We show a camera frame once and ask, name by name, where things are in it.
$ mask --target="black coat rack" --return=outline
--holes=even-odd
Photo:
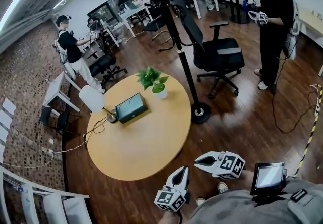
[[[160,8],[163,14],[163,18],[166,22],[166,26],[168,28],[169,34],[172,38],[173,41],[173,46],[171,48],[174,47],[174,45],[176,45],[177,47],[177,54],[181,60],[186,78],[187,78],[187,82],[188,85],[190,87],[191,90],[191,94],[194,100],[194,104],[191,105],[191,111],[192,111],[192,122],[196,123],[196,124],[202,124],[204,122],[206,122],[210,116],[211,116],[211,108],[208,104],[206,103],[202,103],[199,102],[198,100],[198,96],[196,93],[196,89],[195,89],[195,85],[194,85],[194,81],[192,78],[192,74],[191,74],[191,70],[189,68],[186,56],[185,56],[185,52],[184,49],[182,48],[182,45],[186,46],[185,44],[182,43],[179,33],[177,31],[173,16],[171,14],[171,11],[169,9],[169,2],[172,0],[153,0],[155,2],[155,6],[156,8]]]

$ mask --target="chair armrest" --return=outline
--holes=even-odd
[[[218,22],[214,22],[210,25],[210,28],[215,28],[215,27],[221,27],[221,26],[228,26],[228,22],[227,21],[218,21]]]
[[[241,53],[240,48],[228,48],[217,50],[218,55],[233,55],[236,53]]]

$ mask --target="wooden floor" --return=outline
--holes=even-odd
[[[220,6],[220,12],[201,12],[202,19],[198,20],[194,13],[195,20],[204,34],[204,40],[212,40],[213,32],[208,27],[209,24],[228,20],[230,12],[225,6]],[[179,19],[176,18],[175,21],[182,41],[190,43]],[[220,30],[220,38],[227,37],[237,40],[245,58],[246,65],[242,73],[232,79],[240,89],[239,96],[233,94],[234,90],[229,85],[220,83],[215,100],[209,100],[207,94],[213,79],[196,82],[196,75],[203,73],[203,70],[193,64],[192,47],[185,48],[198,96],[211,106],[212,116],[203,125],[191,125],[181,153],[164,170],[145,180],[124,182],[114,180],[97,169],[84,146],[66,154],[69,190],[90,195],[97,223],[158,223],[163,212],[154,205],[156,193],[165,184],[168,175],[184,165],[190,167],[189,192],[192,197],[190,204],[183,206],[182,213],[184,218],[189,218],[195,209],[197,197],[208,198],[216,194],[219,180],[193,166],[196,158],[209,151],[227,150],[236,153],[246,160],[248,170],[253,170],[258,162],[283,161],[289,174],[294,174],[311,132],[314,115],[312,111],[307,113],[292,133],[282,134],[274,125],[272,95],[269,91],[257,89],[259,78],[253,73],[255,68],[261,66],[259,27],[253,23],[238,25],[230,22],[229,26]],[[158,52],[159,47],[165,46],[167,38],[167,34],[164,34],[161,39],[152,42],[151,35],[145,33],[131,39],[117,53],[118,64],[126,67],[129,74],[154,66],[179,80],[191,99],[176,49]],[[317,82],[322,84],[317,73],[323,64],[323,53],[304,37],[300,37],[297,48],[297,60],[285,63],[275,96],[277,121],[286,131],[294,126],[299,116],[309,107],[307,95],[315,91],[309,85]],[[78,83],[81,86],[85,84],[81,79]],[[89,110],[79,100],[75,89],[72,89],[71,96],[72,102],[82,108],[83,118],[76,123],[78,132],[85,133]],[[310,101],[315,104],[315,93],[310,95]],[[303,178],[316,183],[323,183],[322,122],[323,116],[318,121],[316,134],[300,171]],[[75,138],[67,143],[66,148],[73,148],[82,141],[81,137]],[[317,165],[320,164],[322,166],[317,170]],[[248,188],[239,179],[227,183],[230,188]]]

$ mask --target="gray shirt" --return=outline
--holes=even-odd
[[[323,191],[323,185],[314,185],[298,178],[287,178],[287,185],[283,189],[286,193],[295,193],[301,189],[316,186]],[[188,224],[290,224],[301,223],[289,211],[289,200],[276,201],[271,204],[255,207],[249,191],[229,191],[208,199],[192,214]]]

